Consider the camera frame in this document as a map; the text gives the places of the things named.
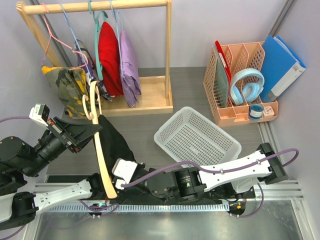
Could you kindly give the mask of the beige wooden hanger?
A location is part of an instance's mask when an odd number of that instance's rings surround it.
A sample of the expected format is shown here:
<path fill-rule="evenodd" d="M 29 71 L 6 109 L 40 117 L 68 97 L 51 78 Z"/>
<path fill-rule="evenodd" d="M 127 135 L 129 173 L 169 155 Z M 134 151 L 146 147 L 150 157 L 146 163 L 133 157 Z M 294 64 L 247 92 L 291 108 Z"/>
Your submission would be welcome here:
<path fill-rule="evenodd" d="M 89 121 L 92 121 L 93 125 L 99 124 L 99 120 L 98 120 L 99 115 L 97 113 L 95 95 L 97 95 L 99 114 L 100 115 L 102 114 L 100 92 L 99 92 L 99 88 L 97 87 L 98 82 L 99 82 L 98 80 L 91 81 L 90 87 L 89 87 L 89 96 L 85 94 L 82 96 L 82 106 L 83 106 L 85 116 Z M 112 180 L 110 178 L 110 175 L 107 169 L 99 132 L 96 132 L 94 134 L 94 143 L 95 143 L 98 166 L 100 170 L 100 176 L 101 176 L 101 180 L 103 183 L 106 196 L 109 199 L 115 199 L 118 195 L 112 184 Z"/>

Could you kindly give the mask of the black trousers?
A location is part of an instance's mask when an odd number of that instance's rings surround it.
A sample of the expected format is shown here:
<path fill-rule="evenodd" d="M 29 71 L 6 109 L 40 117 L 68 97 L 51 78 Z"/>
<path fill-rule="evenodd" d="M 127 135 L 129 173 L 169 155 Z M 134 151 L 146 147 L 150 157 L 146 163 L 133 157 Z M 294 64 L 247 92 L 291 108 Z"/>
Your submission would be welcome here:
<path fill-rule="evenodd" d="M 104 115 L 98 117 L 98 124 L 102 126 L 99 136 L 104 160 L 108 174 L 113 179 L 115 176 L 112 173 L 112 168 L 117 159 L 121 158 L 126 161 L 136 162 L 135 156 L 122 134 Z"/>

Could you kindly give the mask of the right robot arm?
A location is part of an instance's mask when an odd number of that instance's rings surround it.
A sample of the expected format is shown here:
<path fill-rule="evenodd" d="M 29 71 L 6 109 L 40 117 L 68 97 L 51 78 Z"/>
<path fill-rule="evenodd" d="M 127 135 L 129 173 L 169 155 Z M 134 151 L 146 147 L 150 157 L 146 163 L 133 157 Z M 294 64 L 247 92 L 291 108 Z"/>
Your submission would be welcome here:
<path fill-rule="evenodd" d="M 266 185 L 288 180 L 286 163 L 279 156 L 292 152 L 286 149 L 275 153 L 269 143 L 261 144 L 258 149 L 243 158 L 216 165 L 200 166 L 192 161 L 180 161 L 121 184 L 131 188 L 141 183 L 156 197 L 164 198 L 164 191 L 176 188 L 181 199 L 203 194 L 225 186 L 226 194 L 237 198 L 260 182 Z"/>

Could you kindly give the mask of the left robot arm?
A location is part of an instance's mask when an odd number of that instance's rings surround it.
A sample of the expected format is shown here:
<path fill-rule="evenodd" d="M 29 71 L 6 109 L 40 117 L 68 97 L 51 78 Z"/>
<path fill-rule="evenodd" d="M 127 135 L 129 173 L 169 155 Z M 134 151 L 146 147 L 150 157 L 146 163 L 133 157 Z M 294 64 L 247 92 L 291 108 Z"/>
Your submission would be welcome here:
<path fill-rule="evenodd" d="M 94 135 L 102 130 L 100 124 L 76 124 L 57 117 L 33 118 L 45 128 L 35 146 L 9 136 L 0 142 L 0 229 L 22 227 L 32 222 L 42 211 L 72 200 L 101 200 L 106 187 L 95 173 L 80 182 L 45 193 L 21 191 L 26 178 L 38 177 L 48 164 L 65 150 L 80 152 Z"/>

